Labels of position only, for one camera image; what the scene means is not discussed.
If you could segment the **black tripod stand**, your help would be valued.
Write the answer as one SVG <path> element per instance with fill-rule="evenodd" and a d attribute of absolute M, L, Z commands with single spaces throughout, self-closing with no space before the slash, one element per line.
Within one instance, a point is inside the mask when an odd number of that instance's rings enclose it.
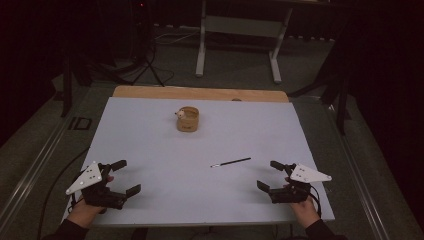
<path fill-rule="evenodd" d="M 157 83 L 164 87 L 164 82 L 159 78 L 153 62 L 156 57 L 156 43 L 154 40 L 154 23 L 151 14 L 149 0 L 128 0 L 130 5 L 132 39 L 131 39 L 131 63 L 127 66 L 114 70 L 119 75 L 134 73 L 140 70 L 140 73 L 132 81 L 125 83 L 134 85 L 138 79 L 150 70 Z"/>

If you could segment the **pale grey table mat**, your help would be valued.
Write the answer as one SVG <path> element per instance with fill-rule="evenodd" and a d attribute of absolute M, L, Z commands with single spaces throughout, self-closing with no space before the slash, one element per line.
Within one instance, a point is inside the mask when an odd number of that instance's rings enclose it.
<path fill-rule="evenodd" d="M 114 172 L 117 192 L 141 185 L 120 210 L 96 218 L 98 226 L 195 226 L 277 224 L 295 216 L 274 204 L 256 181 L 273 188 L 285 173 L 270 161 L 314 167 L 294 106 L 290 103 L 194 100 L 197 131 L 183 133 L 175 113 L 184 100 L 108 100 L 86 156 L 87 163 L 127 166 Z M 245 162 L 213 164 L 251 157 Z"/>

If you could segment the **black pen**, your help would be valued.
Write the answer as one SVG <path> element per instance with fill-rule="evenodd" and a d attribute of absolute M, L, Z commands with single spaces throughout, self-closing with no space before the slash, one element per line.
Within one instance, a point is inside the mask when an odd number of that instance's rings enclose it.
<path fill-rule="evenodd" d="M 252 159 L 251 157 L 248 157 L 248 158 L 242 158 L 242 159 L 232 160 L 232 161 L 228 161 L 228 162 L 213 164 L 213 165 L 210 166 L 210 168 L 216 168 L 216 167 L 221 167 L 221 166 L 225 166 L 225 165 L 231 165 L 231 164 L 235 164 L 235 163 L 245 162 L 245 161 L 249 161 L 251 159 Z"/>

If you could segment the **white metal desk frame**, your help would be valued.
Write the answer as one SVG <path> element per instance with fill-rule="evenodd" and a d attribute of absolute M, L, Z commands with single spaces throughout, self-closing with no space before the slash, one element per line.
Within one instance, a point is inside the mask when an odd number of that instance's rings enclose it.
<path fill-rule="evenodd" d="M 224 34 L 237 34 L 256 37 L 268 37 L 274 38 L 276 40 L 276 45 L 274 49 L 269 52 L 269 62 L 274 82 L 276 84 L 281 84 L 282 78 L 277 57 L 279 55 L 280 48 L 289 25 L 292 12 L 293 9 L 288 8 L 283 14 L 283 20 L 280 22 L 215 16 L 207 14 L 207 0 L 202 0 L 200 17 L 200 44 L 197 56 L 195 76 L 202 77 L 204 75 L 206 56 L 206 33 L 213 32 Z"/>

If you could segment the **person's right hand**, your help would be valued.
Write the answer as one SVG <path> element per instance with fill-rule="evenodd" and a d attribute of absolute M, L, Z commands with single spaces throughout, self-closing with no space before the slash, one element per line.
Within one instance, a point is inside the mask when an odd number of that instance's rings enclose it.
<path fill-rule="evenodd" d="M 298 223 L 303 228 L 308 228 L 320 220 L 320 216 L 314 206 L 313 199 L 311 197 L 308 197 L 305 201 L 299 203 L 290 203 L 290 207 L 294 212 Z"/>

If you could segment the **black metal stand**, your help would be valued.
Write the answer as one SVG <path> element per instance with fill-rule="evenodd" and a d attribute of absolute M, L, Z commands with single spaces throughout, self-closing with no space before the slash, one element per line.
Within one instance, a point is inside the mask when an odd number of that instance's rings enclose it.
<path fill-rule="evenodd" d="M 296 91 L 288 93 L 291 98 L 296 98 L 304 95 L 314 89 L 325 86 L 325 90 L 320 97 L 320 101 L 325 105 L 332 105 L 335 100 L 338 100 L 336 111 L 336 126 L 339 132 L 344 135 L 344 120 L 347 113 L 347 95 L 349 86 L 349 75 L 345 72 L 344 67 L 346 62 L 338 60 L 342 55 L 343 45 L 346 39 L 339 34 L 334 44 L 324 60 L 315 80 Z"/>

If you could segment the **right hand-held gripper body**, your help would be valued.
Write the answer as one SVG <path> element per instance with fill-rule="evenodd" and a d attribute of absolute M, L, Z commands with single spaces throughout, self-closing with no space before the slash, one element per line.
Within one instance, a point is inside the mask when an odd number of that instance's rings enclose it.
<path fill-rule="evenodd" d="M 269 195 L 273 203 L 299 203 L 311 196 L 319 202 L 319 193 L 313 195 L 312 183 L 331 181 L 330 175 L 319 172 L 302 164 L 285 164 L 288 184 L 279 189 L 270 189 Z"/>

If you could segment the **metal floor rail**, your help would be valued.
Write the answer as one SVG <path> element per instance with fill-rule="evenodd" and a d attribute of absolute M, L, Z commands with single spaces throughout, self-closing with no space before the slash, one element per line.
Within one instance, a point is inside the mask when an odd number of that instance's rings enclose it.
<path fill-rule="evenodd" d="M 1 149 L 0 232 L 6 232 L 73 119 L 36 115 Z"/>
<path fill-rule="evenodd" d="M 382 222 L 380 214 L 376 209 L 374 199 L 360 173 L 360 169 L 356 163 L 356 159 L 350 148 L 350 145 L 344 135 L 338 130 L 336 121 L 336 109 L 333 105 L 326 107 L 326 114 L 331 121 L 333 130 L 336 132 L 339 143 L 341 144 L 342 152 L 347 161 L 347 169 L 350 174 L 350 179 L 354 185 L 355 191 L 358 195 L 359 202 L 366 215 L 367 221 L 371 227 L 375 240 L 390 240 L 388 232 Z"/>

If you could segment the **round wooden pen holder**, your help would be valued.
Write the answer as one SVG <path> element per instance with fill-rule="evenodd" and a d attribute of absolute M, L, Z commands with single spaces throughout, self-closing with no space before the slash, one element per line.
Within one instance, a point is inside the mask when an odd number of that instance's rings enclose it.
<path fill-rule="evenodd" d="M 198 129 L 198 124 L 199 124 L 199 117 L 200 117 L 199 110 L 191 106 L 185 106 L 179 110 L 185 111 L 186 118 L 185 119 L 177 118 L 177 129 L 181 132 L 195 132 Z"/>

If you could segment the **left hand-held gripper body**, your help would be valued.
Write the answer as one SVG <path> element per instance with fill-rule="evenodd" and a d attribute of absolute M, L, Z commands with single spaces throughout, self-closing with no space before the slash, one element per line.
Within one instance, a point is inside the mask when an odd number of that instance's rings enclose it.
<path fill-rule="evenodd" d="M 107 186 L 112 164 L 93 162 L 80 172 L 65 193 L 74 195 L 77 191 L 80 191 L 85 202 L 89 205 L 121 209 L 127 200 L 126 195 L 113 192 Z"/>

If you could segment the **person's left hand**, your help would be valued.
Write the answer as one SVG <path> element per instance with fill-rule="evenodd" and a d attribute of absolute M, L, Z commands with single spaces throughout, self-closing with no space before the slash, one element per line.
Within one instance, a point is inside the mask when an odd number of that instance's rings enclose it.
<path fill-rule="evenodd" d="M 84 199 L 78 200 L 76 205 L 73 207 L 67 220 L 74 224 L 88 229 L 95 218 L 104 210 L 104 207 L 92 206 L 85 202 Z"/>

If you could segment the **black floor bracket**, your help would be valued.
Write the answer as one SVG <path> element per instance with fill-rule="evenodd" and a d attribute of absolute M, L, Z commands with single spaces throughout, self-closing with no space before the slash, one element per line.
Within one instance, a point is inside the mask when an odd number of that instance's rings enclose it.
<path fill-rule="evenodd" d="M 68 125 L 69 130 L 89 130 L 92 125 L 91 118 L 73 117 Z"/>

